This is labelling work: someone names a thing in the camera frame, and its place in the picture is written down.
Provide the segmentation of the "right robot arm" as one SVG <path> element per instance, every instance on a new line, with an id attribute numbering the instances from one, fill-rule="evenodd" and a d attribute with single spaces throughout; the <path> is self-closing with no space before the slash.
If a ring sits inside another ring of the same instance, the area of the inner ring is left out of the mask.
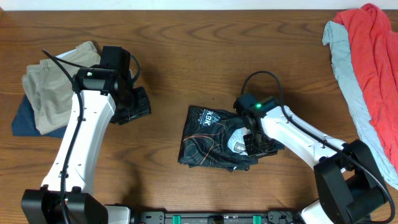
<path id="1" fill-rule="evenodd" d="M 371 223 L 370 214 L 386 203 L 392 212 L 386 222 L 394 219 L 394 201 L 365 143 L 328 136 L 274 97 L 259 102 L 247 93 L 234 110 L 249 130 L 243 137 L 249 156 L 287 147 L 313 169 L 318 199 L 298 213 L 297 223 Z"/>

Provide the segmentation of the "black printed cycling jersey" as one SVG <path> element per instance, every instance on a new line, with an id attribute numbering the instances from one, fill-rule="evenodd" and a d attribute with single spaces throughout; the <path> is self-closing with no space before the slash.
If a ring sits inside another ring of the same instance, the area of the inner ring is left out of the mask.
<path id="1" fill-rule="evenodd" d="M 192 167 L 249 170 L 264 156 L 274 156 L 285 146 L 266 141 L 264 152 L 249 155 L 244 136 L 251 131 L 237 114 L 199 106 L 189 106 L 183 129 L 178 162 Z"/>

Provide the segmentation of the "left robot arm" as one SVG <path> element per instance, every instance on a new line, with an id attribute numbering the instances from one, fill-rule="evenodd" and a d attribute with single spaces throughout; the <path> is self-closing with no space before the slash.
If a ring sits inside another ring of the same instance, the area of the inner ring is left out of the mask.
<path id="1" fill-rule="evenodd" d="M 38 190 L 25 190 L 21 207 L 29 223 L 135 223 L 127 205 L 94 198 L 94 179 L 109 123 L 126 124 L 150 114 L 138 74 L 128 68 L 81 68 L 71 78 L 70 119 L 56 159 Z"/>

